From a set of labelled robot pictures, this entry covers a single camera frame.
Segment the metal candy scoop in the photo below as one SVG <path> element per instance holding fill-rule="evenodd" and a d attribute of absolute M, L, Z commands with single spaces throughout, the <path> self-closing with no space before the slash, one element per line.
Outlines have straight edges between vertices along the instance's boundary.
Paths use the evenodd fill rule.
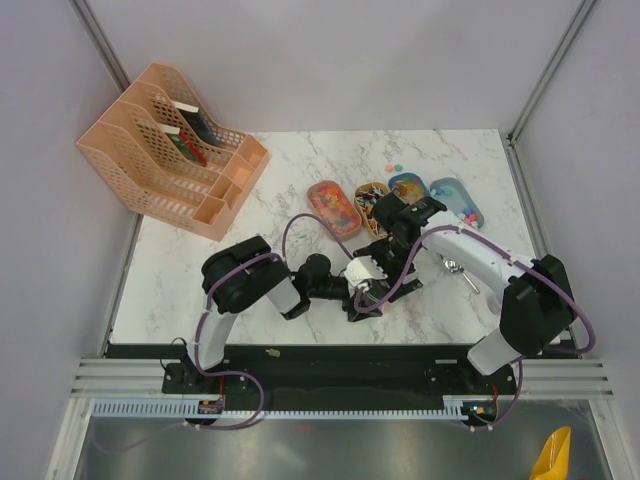
<path fill-rule="evenodd" d="M 443 257 L 442 263 L 444 267 L 452 274 L 452 275 L 461 275 L 462 278 L 466 281 L 466 283 L 470 286 L 471 290 L 476 294 L 480 294 L 480 290 L 477 285 L 473 282 L 473 280 L 465 273 L 464 268 L 455 262 L 452 259 L 448 259 Z"/>

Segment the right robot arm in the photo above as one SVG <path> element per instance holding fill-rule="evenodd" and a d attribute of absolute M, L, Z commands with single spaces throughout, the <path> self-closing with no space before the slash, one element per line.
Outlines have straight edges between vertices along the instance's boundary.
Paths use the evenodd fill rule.
<path fill-rule="evenodd" d="M 374 205 L 373 217 L 387 237 L 354 253 L 344 272 L 355 312 L 368 314 L 391 301 L 422 250 L 454 261 L 500 300 L 498 327 L 468 350 L 458 368 L 459 384 L 469 393 L 483 392 L 503 366 L 541 353 L 578 315 L 559 259 L 517 255 L 429 196 L 407 204 L 388 194 Z"/>

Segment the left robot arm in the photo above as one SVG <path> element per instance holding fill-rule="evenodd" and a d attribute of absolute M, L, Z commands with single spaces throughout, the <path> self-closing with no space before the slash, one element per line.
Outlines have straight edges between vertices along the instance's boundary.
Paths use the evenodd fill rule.
<path fill-rule="evenodd" d="M 313 299 L 339 301 L 343 310 L 358 317 L 354 296 L 372 293 L 388 275 L 369 256 L 355 257 L 340 275 L 331 273 L 331 261 L 312 254 L 298 270 L 271 251 L 260 236 L 209 257 L 201 269 L 205 306 L 192 343 L 185 382 L 198 393 L 208 393 L 219 382 L 219 365 L 237 316 L 267 298 L 287 320 L 306 313 Z"/>

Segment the clear plastic jar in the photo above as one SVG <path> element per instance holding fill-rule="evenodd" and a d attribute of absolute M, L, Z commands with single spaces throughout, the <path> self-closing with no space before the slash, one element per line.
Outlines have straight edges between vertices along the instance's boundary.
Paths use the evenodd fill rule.
<path fill-rule="evenodd" d="M 357 287 L 359 300 L 358 309 L 365 313 L 373 313 L 380 309 L 383 297 L 389 291 L 390 286 L 386 280 L 369 280 Z"/>

